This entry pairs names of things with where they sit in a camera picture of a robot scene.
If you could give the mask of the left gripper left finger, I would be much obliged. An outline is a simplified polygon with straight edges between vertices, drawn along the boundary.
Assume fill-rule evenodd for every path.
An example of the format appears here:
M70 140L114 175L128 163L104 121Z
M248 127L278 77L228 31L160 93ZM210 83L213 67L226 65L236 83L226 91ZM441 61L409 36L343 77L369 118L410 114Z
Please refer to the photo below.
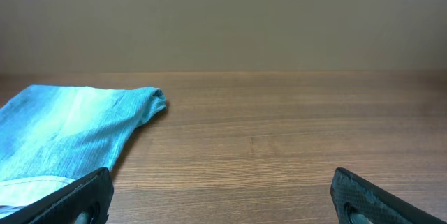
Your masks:
M1 224L106 224L113 193L109 169L102 167L2 218Z

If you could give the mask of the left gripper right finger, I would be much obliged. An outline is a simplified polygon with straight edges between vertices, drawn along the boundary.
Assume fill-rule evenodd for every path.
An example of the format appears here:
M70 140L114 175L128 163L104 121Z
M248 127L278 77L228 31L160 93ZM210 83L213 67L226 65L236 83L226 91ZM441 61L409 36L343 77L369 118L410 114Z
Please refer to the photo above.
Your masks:
M339 224L446 224L342 167L335 170L330 195Z

